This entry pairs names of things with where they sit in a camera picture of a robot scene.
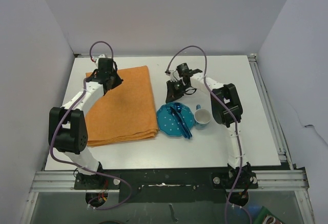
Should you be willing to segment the blue polka dot plate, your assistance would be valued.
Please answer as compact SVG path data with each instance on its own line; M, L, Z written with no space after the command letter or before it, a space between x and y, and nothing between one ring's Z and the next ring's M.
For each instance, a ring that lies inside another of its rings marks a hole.
M194 126L194 114L191 109L177 102L162 105L156 111L158 128L170 137L191 139L191 129Z

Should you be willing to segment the blue plastic fork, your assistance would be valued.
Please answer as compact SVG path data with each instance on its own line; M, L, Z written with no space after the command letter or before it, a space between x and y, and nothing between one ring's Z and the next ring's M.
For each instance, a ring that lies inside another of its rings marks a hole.
M180 127L181 132L182 132L182 135L184 136L184 138L189 139L188 138L188 135L187 135L187 133L185 131L185 128L184 128L184 126L182 124L181 117L179 116L178 112L172 106L170 106L170 105L167 107L167 111L170 112L171 115L173 116L173 118L176 120L176 123Z

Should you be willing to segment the blue plastic spoon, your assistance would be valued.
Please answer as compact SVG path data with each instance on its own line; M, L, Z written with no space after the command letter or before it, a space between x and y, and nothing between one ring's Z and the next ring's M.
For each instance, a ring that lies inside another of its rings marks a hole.
M187 126L187 123L186 123L186 121L185 121L185 119L184 119L184 117L183 117L183 115L182 115L182 108L181 108L181 105L180 105L180 103L175 103L174 106L175 106L176 111L179 113L179 115L180 115L180 117L181 117L182 124L183 124L183 126L184 126L184 128L185 128L185 131L186 131L186 133L187 133L187 135L188 135L188 138L190 139L190 138L192 137L192 134L191 134L191 132L190 132L188 126Z

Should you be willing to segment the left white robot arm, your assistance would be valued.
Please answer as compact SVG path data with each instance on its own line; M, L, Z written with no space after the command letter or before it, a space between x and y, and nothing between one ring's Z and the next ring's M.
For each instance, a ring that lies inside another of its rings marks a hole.
M73 165L87 175L86 183L92 188L104 184L104 173L87 148L88 131L85 116L108 91L122 84L113 58L98 57L96 69L84 78L82 89L66 104L53 107L49 112L49 153L53 160Z

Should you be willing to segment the aluminium frame rail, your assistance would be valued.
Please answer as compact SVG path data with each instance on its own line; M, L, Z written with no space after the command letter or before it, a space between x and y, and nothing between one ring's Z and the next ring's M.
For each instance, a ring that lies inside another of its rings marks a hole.
M237 87L244 109L241 120L243 147L256 166L258 189L250 191L246 210L233 209L229 223L247 223L267 207L285 223L313 223L305 170L295 170L280 123L255 59L251 56L208 56L207 75ZM193 130L192 140L158 133L153 139L118 142L91 148L108 169L213 169L227 163L227 136L223 127L210 123ZM73 167L48 157L45 169L35 174L22 223L223 223L224 204L212 200L127 203L93 211L84 191L73 189Z

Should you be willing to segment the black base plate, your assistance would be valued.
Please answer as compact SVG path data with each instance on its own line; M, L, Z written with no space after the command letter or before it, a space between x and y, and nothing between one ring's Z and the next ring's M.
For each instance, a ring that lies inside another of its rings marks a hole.
M118 200L127 203L186 203L211 201L224 203L231 189L237 193L230 201L241 202L249 189L258 188L257 176L246 167L238 173L231 167L103 170L113 175L75 175L74 189L85 190L86 200L96 205L102 197L118 192Z

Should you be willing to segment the orange cloth placemat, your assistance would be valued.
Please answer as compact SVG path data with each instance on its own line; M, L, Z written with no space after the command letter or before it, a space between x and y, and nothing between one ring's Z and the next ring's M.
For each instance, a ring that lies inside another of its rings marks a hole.
M108 91L86 115L88 146L154 138L155 101L147 66L118 70L121 85Z

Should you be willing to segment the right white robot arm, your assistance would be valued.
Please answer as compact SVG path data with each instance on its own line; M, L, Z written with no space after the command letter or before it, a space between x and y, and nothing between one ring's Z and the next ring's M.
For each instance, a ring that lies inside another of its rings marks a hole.
M226 126L229 132L228 165L234 169L246 166L248 160L238 129L243 108L235 85L213 80L199 69L190 69L186 63L178 65L175 71L167 69L165 74L170 77L167 81L166 103L182 98L190 88L210 95L214 120Z

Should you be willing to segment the green object at corner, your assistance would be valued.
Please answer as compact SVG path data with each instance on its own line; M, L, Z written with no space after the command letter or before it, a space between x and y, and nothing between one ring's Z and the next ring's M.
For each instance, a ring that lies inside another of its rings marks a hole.
M266 207L262 207L252 224L284 224L284 222L272 214Z

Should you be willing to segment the blue white mug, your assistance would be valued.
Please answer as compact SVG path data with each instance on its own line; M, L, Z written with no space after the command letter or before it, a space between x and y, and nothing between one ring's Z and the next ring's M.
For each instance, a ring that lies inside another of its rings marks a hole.
M194 126L197 130L204 129L211 121L211 114L208 110L203 109L201 105L196 105L194 112Z

